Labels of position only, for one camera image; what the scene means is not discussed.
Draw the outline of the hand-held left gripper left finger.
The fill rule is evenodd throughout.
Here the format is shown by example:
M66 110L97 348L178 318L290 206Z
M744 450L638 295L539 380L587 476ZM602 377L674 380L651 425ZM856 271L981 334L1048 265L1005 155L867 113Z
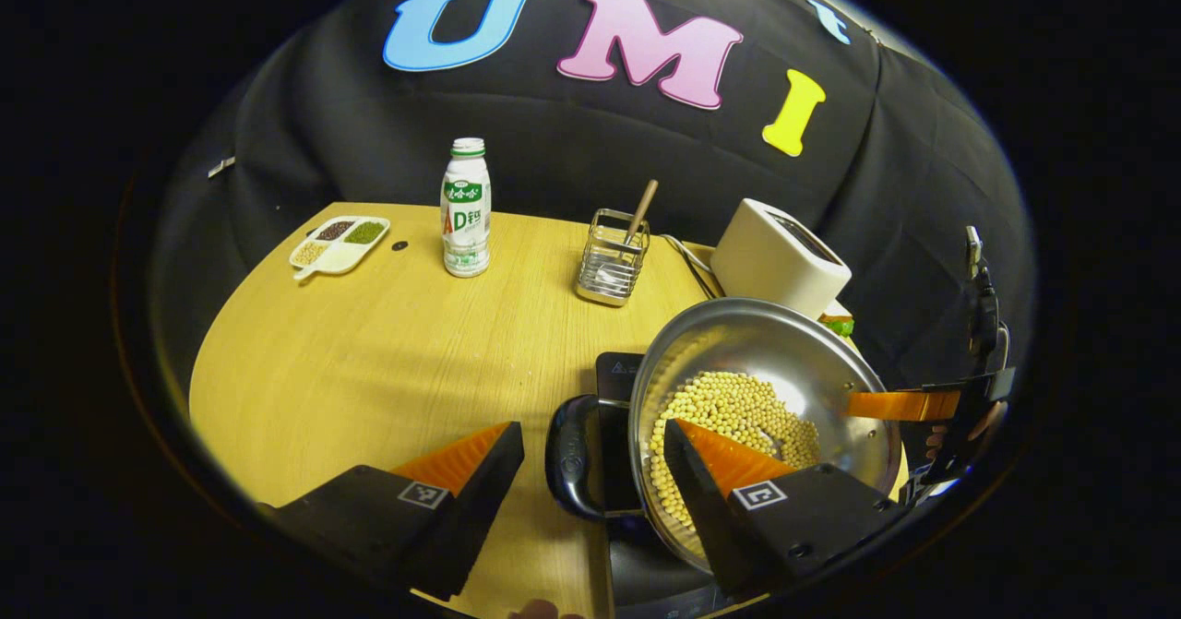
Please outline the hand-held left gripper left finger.
M267 517L379 587L450 601L464 589L523 460L520 423L509 421L392 470L354 465L267 506Z

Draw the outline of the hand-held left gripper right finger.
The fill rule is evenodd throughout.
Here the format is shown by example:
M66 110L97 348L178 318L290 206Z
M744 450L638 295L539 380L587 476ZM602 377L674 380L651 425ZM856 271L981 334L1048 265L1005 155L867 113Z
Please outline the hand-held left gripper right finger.
M796 589L852 563L903 506L829 463L802 470L685 419L663 458L730 598Z

